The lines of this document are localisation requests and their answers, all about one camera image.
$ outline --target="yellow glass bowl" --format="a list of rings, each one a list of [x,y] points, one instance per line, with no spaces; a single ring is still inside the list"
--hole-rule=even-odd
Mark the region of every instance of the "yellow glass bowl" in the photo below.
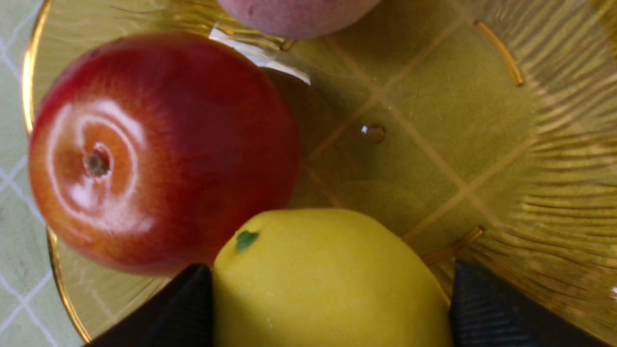
[[[219,40],[294,109],[304,165],[290,207],[372,215],[446,291],[454,256],[480,262],[617,346],[615,23],[614,0],[384,0],[353,27],[293,42],[212,0],[47,0],[25,60],[26,125],[62,69],[103,42]],[[167,282],[103,269],[52,231],[49,247],[86,341]]]

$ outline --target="bowl rim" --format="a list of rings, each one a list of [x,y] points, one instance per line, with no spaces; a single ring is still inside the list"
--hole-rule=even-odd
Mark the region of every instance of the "bowl rim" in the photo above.
[[[30,35],[30,39],[28,40],[28,46],[26,48],[26,53],[23,58],[22,105],[23,120],[26,125],[26,132],[28,133],[28,137],[30,137],[30,135],[32,134],[32,129],[34,127],[35,105],[33,102],[33,79],[36,57],[38,55],[38,46],[41,40],[41,35],[43,34],[43,28],[45,26],[45,23],[47,22],[49,10],[51,6],[55,3],[55,1],[56,0],[43,1],[36,17],[35,25],[32,30],[32,34]],[[60,268],[60,259],[58,256],[58,239],[50,228],[46,228],[46,230],[49,262],[51,263],[51,269],[52,273],[54,274],[54,281],[56,283],[58,294],[60,295],[60,300],[62,301],[62,305],[64,306],[64,309],[68,314],[68,318],[71,320],[71,323],[75,327],[77,334],[85,343],[89,343],[90,341],[92,341],[92,338],[90,337],[90,334],[86,331],[86,328],[84,327],[81,319],[79,318],[77,311],[75,310],[75,306],[73,305],[73,302],[71,301],[67,293],[67,287],[62,276],[62,270]]]

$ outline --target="table surface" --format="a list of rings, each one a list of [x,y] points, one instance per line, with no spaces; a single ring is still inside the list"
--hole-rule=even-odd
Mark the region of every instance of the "table surface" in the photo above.
[[[42,0],[0,0],[0,346],[77,347],[33,202],[21,69]]]

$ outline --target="apple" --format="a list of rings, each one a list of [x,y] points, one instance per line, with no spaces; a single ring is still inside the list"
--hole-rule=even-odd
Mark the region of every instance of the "apple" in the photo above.
[[[143,275],[212,265],[299,171],[291,112],[235,50],[189,33],[107,43],[72,63],[37,111],[31,185],[85,257]]]
[[[218,0],[239,22],[266,34],[307,39],[360,20],[381,0]]]

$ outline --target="peach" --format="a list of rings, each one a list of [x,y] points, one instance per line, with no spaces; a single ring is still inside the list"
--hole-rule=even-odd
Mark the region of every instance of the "peach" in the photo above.
[[[380,0],[218,0],[230,15],[262,33],[307,39],[338,31]]]

